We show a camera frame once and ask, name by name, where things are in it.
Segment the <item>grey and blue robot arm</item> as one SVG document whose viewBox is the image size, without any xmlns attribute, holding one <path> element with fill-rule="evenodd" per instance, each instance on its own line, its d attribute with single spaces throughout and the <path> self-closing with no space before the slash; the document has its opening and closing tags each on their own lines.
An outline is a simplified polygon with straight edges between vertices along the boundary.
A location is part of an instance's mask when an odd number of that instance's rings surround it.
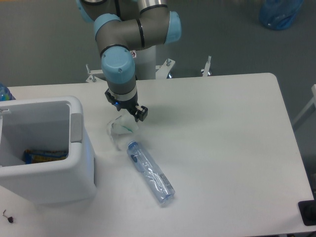
<svg viewBox="0 0 316 237">
<path fill-rule="evenodd" d="M 78 0 L 86 22 L 93 23 L 94 39 L 108 89 L 107 100 L 143 121 L 148 108 L 138 104 L 133 50 L 144 50 L 180 39 L 181 20 L 165 0 Z"/>
</svg>

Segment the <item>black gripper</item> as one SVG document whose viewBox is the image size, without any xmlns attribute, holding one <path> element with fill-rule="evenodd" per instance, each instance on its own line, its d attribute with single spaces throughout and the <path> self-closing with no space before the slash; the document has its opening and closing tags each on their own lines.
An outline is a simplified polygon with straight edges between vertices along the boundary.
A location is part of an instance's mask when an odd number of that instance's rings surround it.
<svg viewBox="0 0 316 237">
<path fill-rule="evenodd" d="M 134 116 L 136 122 L 144 121 L 148 115 L 148 108 L 145 106 L 138 105 L 138 94 L 136 93 L 131 99 L 127 101 L 120 101 L 110 93 L 110 90 L 105 91 L 105 96 L 109 103 L 114 105 L 117 111 L 126 109 L 131 115 Z"/>
</svg>

